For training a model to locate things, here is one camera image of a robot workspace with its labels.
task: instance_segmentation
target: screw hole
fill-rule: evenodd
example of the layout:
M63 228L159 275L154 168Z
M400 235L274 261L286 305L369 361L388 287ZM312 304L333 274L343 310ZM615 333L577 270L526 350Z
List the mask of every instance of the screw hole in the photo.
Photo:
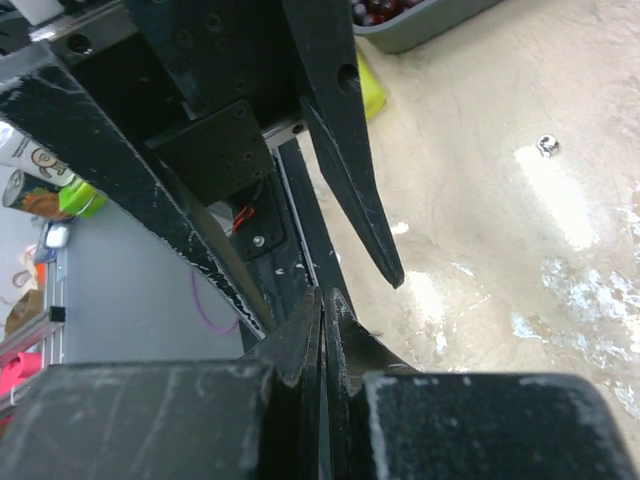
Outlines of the screw hole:
M88 55L91 53L91 41L85 36L79 33L71 35L67 40L67 47L73 53L78 55Z
M217 13L209 13L204 19L204 28L211 33L220 33L223 30L222 17Z
M247 116L247 108L246 107L236 108L235 111L233 112L233 116L236 117L238 120L242 120L244 117Z
M340 67L338 70L338 85L346 94L360 91L360 76L355 65L345 63Z
M244 78L237 80L233 84L233 89L238 93L243 93L247 89L247 81Z

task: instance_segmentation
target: gray floor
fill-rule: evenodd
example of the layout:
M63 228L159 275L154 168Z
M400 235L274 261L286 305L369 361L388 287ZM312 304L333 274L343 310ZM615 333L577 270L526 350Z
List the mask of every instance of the gray floor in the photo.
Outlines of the gray floor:
M191 267L119 208L73 224L68 251L66 362L192 360L242 355L236 328L216 335L198 316ZM216 325L235 313L198 274Z

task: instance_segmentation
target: black metal bracket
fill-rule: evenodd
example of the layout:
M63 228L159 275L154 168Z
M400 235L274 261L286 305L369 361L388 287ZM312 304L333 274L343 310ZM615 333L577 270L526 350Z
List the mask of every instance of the black metal bracket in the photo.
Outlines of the black metal bracket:
M273 171L262 131L244 100L147 142L204 205L227 198Z
M378 269L397 288L404 271L376 188L347 3L282 0L282 9L320 170Z
M123 3L195 116L282 83L285 59L270 2Z

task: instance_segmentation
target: scratched black surface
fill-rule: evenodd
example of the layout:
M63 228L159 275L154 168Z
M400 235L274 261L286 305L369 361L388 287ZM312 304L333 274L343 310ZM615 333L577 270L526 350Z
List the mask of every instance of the scratched black surface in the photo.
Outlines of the scratched black surface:
M352 478L635 479L603 399L569 375L365 376Z
M347 2L282 0L281 8L320 170L376 266L397 288L404 271L375 183Z
M49 369L12 420L0 478L255 478L272 376L257 361Z

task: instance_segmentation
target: red berry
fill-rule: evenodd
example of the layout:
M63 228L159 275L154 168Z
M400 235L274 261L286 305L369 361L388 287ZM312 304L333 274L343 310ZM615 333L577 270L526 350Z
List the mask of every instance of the red berry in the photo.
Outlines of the red berry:
M398 0L383 0L380 6L380 13L389 18L393 18L398 11Z
M384 18L384 15L370 13L362 19L362 26L373 27L374 25L380 25L381 23L384 23L385 20L386 18Z
M369 11L371 13L380 13L383 0L369 0Z

